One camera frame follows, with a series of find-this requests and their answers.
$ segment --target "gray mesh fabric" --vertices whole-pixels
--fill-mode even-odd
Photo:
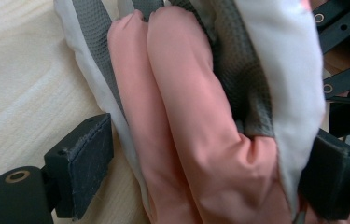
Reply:
[[[233,118],[244,124],[247,136],[273,136],[268,84],[236,5],[232,0],[199,1],[216,11],[217,39],[211,40],[214,69],[229,99]],[[171,3],[197,14],[189,0]]]
[[[134,9],[139,9],[148,21],[151,12],[163,7],[163,0],[132,0]]]
[[[105,10],[105,6],[101,0],[73,0],[73,6],[92,58],[105,77],[105,81],[113,92],[122,115],[124,115],[107,47],[107,32],[111,25],[111,20]]]

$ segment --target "white fabric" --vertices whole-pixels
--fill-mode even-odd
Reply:
[[[119,19],[119,9],[117,7],[117,0],[102,0],[105,10],[108,12],[112,21]]]
[[[134,12],[132,0],[119,0],[117,4],[119,8],[119,18],[126,17]]]
[[[172,3],[169,2],[169,0],[163,0],[163,5],[166,6],[166,7],[168,7],[168,6],[171,6]]]
[[[269,84],[280,173],[294,218],[301,171],[325,113],[315,23],[300,0],[235,3]]]
[[[109,89],[105,78],[93,60],[88,46],[81,33],[81,28],[78,23],[77,14],[71,0],[55,0],[55,9],[62,20],[64,35],[67,44],[76,53],[76,60],[84,77],[87,79],[88,85],[91,88],[93,95],[99,107],[107,113],[111,114],[113,123],[119,133],[119,139],[122,143],[125,157],[130,164],[133,173],[140,184],[142,191],[142,199],[146,210],[149,210],[147,199],[147,187],[145,180],[141,174],[140,164],[137,159],[137,154],[134,149],[133,140],[130,136],[128,124],[123,117],[119,106]]]

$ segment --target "pink fabric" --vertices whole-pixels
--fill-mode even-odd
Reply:
[[[108,44],[119,93],[147,182],[152,223],[199,223],[147,56],[147,24],[136,10],[113,22]]]
[[[274,139],[237,132],[208,40],[180,7],[113,22],[113,68],[152,223],[291,223]],[[304,205],[306,223],[320,223]]]

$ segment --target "metal grommet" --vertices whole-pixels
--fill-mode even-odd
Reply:
[[[334,88],[330,84],[325,84],[323,87],[324,93],[332,93]]]
[[[324,15],[319,13],[314,16],[315,22],[320,23],[324,20]]]
[[[18,183],[24,179],[26,179],[30,175],[29,171],[23,170],[23,171],[17,171],[14,172],[6,177],[6,182],[8,184],[14,184]]]

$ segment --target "wooden surface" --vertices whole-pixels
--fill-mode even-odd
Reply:
[[[0,174],[42,167],[48,150],[82,120],[101,113],[64,41],[53,2],[1,0]],[[79,223],[148,223],[118,138],[108,177]]]

